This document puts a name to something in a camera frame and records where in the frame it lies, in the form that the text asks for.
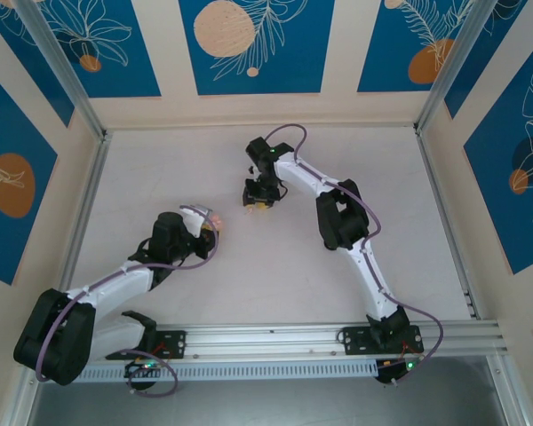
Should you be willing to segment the grey metal sheet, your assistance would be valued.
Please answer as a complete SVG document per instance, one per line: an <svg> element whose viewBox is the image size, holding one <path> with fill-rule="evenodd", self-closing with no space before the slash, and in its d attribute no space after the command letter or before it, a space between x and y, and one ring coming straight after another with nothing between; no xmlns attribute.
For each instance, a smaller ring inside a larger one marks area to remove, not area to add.
<svg viewBox="0 0 533 426"><path fill-rule="evenodd" d="M398 386L373 378L181 383L167 398L122 383L39 388L28 426L507 426L483 359L437 358Z"/></svg>

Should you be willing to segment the aluminium side rail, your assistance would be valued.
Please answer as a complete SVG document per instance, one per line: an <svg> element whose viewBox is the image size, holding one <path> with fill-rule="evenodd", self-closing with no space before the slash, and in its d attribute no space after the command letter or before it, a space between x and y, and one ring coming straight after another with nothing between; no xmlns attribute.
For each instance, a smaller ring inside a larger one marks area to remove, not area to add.
<svg viewBox="0 0 533 426"><path fill-rule="evenodd" d="M431 189L434 193L435 203L441 218L442 228L449 245L452 261L457 272L457 277L462 288L463 295L466 299L468 310L470 311L470 317L476 320L485 320L489 317L489 315L486 313L482 300L478 297L473 285L472 275L469 268L465 264L463 251L460 247L457 235L455 233L455 228L451 221L448 203L445 200L442 192L441 182L434 168L432 156L429 153L426 141L422 136L422 132L415 130L415 135L418 142L419 151L426 168L426 174L428 176Z"/></svg>
<svg viewBox="0 0 533 426"><path fill-rule="evenodd" d="M86 173L78 187L77 204L73 207L72 221L69 228L67 242L61 257L59 271L50 280L49 286L43 290L54 289L59 292L70 289L75 275L76 264L83 246L86 228L89 223L93 203L95 201L101 176L106 164L112 134L106 133L94 144L91 160L87 165Z"/></svg>

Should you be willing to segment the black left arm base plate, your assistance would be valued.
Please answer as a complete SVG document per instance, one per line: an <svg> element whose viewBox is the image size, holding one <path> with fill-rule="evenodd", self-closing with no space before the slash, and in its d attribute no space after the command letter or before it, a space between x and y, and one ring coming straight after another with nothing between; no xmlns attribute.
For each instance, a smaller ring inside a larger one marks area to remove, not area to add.
<svg viewBox="0 0 533 426"><path fill-rule="evenodd" d="M182 359L187 333L183 330L113 332L101 337L93 346L102 359L132 360L139 355L128 350L143 351L160 359Z"/></svg>

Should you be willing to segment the aluminium mounting rail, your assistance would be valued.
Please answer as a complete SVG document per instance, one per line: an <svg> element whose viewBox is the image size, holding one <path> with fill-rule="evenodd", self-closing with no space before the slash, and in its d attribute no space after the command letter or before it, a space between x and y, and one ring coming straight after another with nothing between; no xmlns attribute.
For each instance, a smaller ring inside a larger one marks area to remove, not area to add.
<svg viewBox="0 0 533 426"><path fill-rule="evenodd" d="M156 331L183 330L187 333L182 359L275 360L322 359L336 356L398 359L434 356L492 355L507 353L507 345L494 320L447 321L437 326L432 321L416 322L424 352L417 354L346 355L340 342L344 327L366 324L295 324L257 326L156 326Z"/></svg>

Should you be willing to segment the blue floral wall panel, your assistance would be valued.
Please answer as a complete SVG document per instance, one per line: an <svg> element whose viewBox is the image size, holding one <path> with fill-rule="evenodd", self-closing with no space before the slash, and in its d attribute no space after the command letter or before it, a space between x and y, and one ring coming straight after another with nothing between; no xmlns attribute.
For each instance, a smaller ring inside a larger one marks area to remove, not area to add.
<svg viewBox="0 0 533 426"><path fill-rule="evenodd" d="M0 281L11 285L57 153L0 84Z"/></svg>
<svg viewBox="0 0 533 426"><path fill-rule="evenodd" d="M318 93L335 0L179 0L201 96Z"/></svg>
<svg viewBox="0 0 533 426"><path fill-rule="evenodd" d="M511 271L533 265L533 52L465 143Z"/></svg>
<svg viewBox="0 0 533 426"><path fill-rule="evenodd" d="M161 95L131 0L38 0L92 99Z"/></svg>
<svg viewBox="0 0 533 426"><path fill-rule="evenodd" d="M382 0L362 92L428 91L476 0Z"/></svg>
<svg viewBox="0 0 533 426"><path fill-rule="evenodd" d="M12 0L0 0L0 35L67 128L75 106L15 11Z"/></svg>
<svg viewBox="0 0 533 426"><path fill-rule="evenodd" d="M529 0L497 0L444 97L454 119Z"/></svg>

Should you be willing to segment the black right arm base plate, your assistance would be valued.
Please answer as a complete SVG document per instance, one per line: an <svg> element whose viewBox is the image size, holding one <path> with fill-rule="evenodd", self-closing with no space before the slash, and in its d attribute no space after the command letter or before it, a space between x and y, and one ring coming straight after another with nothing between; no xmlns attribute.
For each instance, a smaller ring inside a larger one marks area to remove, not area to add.
<svg viewBox="0 0 533 426"><path fill-rule="evenodd" d="M401 354L403 351L420 354L425 350L417 326L409 326L390 336L376 337L372 332L369 326L342 328L340 342L344 345L346 355Z"/></svg>

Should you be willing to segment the aluminium frame post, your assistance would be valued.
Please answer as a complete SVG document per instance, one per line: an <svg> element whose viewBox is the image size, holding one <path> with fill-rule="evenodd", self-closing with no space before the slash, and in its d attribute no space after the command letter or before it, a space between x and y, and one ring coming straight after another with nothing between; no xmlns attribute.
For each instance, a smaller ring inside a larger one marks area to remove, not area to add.
<svg viewBox="0 0 533 426"><path fill-rule="evenodd" d="M33 0L12 0L12 4L64 92L83 117L91 134L96 139L103 140L107 131L38 5Z"/></svg>
<svg viewBox="0 0 533 426"><path fill-rule="evenodd" d="M457 77L470 50L482 32L484 24L493 12L497 1L474 1L472 10L465 19L444 65L427 95L426 102L414 123L415 133L418 137L423 136L425 128L434 118L436 110L441 105L449 88Z"/></svg>

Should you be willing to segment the aluminium frame bar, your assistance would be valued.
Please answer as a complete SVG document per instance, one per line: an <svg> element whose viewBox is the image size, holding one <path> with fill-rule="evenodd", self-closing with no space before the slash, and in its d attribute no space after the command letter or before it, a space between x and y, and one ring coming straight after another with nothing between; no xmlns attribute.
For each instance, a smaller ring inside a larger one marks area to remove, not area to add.
<svg viewBox="0 0 533 426"><path fill-rule="evenodd" d="M6 392L6 402L0 415L0 426L28 426L40 382L27 367L14 368L12 385Z"/></svg>
<svg viewBox="0 0 533 426"><path fill-rule="evenodd" d="M507 426L531 426L517 374L508 355L488 355L486 360Z"/></svg>

